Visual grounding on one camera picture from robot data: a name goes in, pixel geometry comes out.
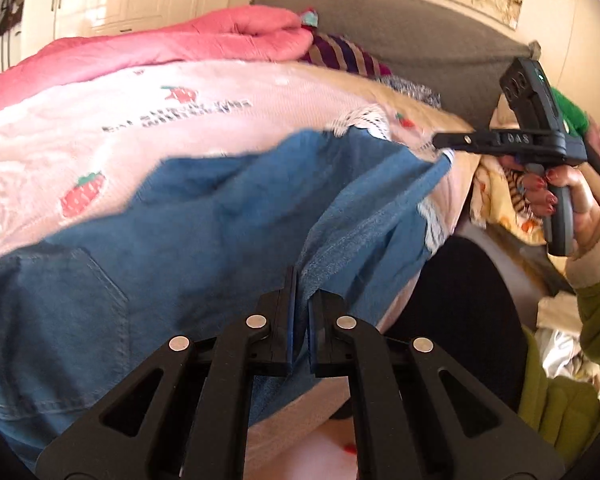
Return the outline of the blue denim lace-trimmed pants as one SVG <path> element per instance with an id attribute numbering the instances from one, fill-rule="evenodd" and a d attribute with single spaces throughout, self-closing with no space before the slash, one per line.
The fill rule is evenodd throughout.
<path id="1" fill-rule="evenodd" d="M 33 465 L 175 335 L 213 337 L 298 273 L 378 323 L 446 237 L 426 162 L 360 129 L 271 151 L 171 158 L 121 214 L 0 258 L 0 434 Z"/>

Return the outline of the dark floral pillow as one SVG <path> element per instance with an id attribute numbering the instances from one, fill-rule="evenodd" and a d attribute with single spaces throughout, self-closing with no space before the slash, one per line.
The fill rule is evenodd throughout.
<path id="1" fill-rule="evenodd" d="M 385 75 L 376 78 L 376 81 L 395 92 L 408 96 L 411 99 L 422 102 L 428 106 L 442 109 L 441 96 L 426 84 L 418 84 L 396 75 Z"/>

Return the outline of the grey padded headboard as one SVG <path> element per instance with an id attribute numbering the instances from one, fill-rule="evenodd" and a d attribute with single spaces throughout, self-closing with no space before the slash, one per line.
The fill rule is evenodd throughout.
<path id="1" fill-rule="evenodd" d="M 317 10 L 318 29 L 364 48 L 392 72 L 440 93 L 442 107 L 469 125 L 489 125 L 500 77 L 537 51 L 494 28 L 426 0 L 251 0 Z"/>

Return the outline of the striped purple pillow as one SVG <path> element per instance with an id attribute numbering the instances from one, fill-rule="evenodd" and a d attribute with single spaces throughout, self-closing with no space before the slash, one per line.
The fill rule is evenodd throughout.
<path id="1" fill-rule="evenodd" d="M 300 61 L 370 79 L 392 74 L 386 64 L 354 42 L 324 32 L 314 32 L 312 46 Z"/>

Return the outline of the pink quilted comforter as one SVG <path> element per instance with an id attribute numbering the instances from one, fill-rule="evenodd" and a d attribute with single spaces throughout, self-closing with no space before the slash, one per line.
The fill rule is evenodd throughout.
<path id="1" fill-rule="evenodd" d="M 272 6 L 226 8 L 116 36 L 60 38 L 1 73 L 0 111 L 49 88 L 125 68 L 180 61 L 295 61 L 312 41 L 298 14 Z"/>

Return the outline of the pink strawberry print bedsheet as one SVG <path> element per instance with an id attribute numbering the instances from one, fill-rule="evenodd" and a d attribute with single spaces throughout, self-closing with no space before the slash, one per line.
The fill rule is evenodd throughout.
<path id="1" fill-rule="evenodd" d="M 449 156 L 431 192 L 454 228 L 478 160 L 438 153 L 453 115 L 373 82 L 296 63 L 176 62 L 50 88 L 0 111 L 0 258 L 70 226 L 121 214 L 171 158 L 271 151 L 312 130 L 360 129 L 426 162 Z"/>

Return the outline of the hanging bags on door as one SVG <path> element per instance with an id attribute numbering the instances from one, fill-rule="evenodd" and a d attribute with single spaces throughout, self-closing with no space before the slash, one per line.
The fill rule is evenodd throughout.
<path id="1" fill-rule="evenodd" d="M 22 22 L 24 0 L 0 0 L 0 73 L 10 67 L 12 31 Z"/>

